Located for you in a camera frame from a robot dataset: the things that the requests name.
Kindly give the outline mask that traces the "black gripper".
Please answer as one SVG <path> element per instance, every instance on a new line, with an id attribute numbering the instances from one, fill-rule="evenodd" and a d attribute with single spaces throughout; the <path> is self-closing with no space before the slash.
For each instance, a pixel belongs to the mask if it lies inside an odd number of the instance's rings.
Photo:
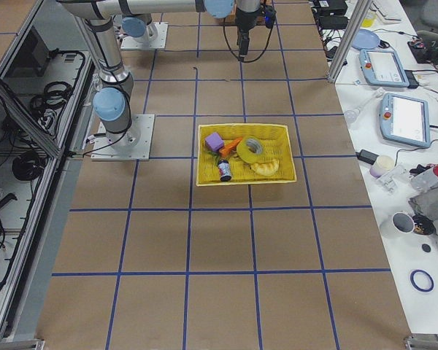
<path id="1" fill-rule="evenodd" d="M 239 49 L 239 60 L 243 61 L 249 50 L 249 31 L 256 26 L 258 10 L 246 12 L 240 8 L 236 8 L 235 24 L 238 29 L 237 46 Z"/>

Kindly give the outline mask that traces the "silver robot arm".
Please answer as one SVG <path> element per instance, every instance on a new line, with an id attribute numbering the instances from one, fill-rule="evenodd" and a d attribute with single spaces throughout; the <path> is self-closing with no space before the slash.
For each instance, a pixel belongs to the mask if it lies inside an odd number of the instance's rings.
<path id="1" fill-rule="evenodd" d="M 122 28 L 128 36 L 142 44 L 151 43 L 158 38 L 158 29 L 149 13 L 125 15 L 122 19 Z"/>
<path id="2" fill-rule="evenodd" d="M 106 87 L 119 86 L 129 90 L 133 85 L 131 72 L 126 69 L 115 35 L 113 17 L 123 15 L 140 20 L 134 27 L 143 37 L 149 27 L 153 13 L 208 12 L 214 18 L 225 20 L 235 11 L 238 53 L 232 55 L 242 63 L 246 60 L 250 44 L 250 31 L 259 18 L 272 30 L 276 21 L 276 10 L 265 1 L 61 1 L 62 6 L 80 26 L 83 38 L 99 67 L 99 76 Z"/>

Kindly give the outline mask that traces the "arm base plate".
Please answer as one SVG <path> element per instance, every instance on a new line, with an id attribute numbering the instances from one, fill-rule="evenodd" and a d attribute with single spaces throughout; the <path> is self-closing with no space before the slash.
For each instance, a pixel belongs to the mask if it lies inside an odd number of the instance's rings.
<path id="1" fill-rule="evenodd" d="M 160 50 L 166 46 L 168 23 L 152 22 L 149 25 L 141 23 L 123 24 L 125 36 L 121 43 L 121 50 L 146 51 Z"/>
<path id="2" fill-rule="evenodd" d="M 96 138 L 96 151 L 90 157 L 95 161 L 149 160 L 154 124 L 154 114 L 133 114 L 131 128 L 122 140 L 110 146 L 117 140 L 115 135 Z"/>

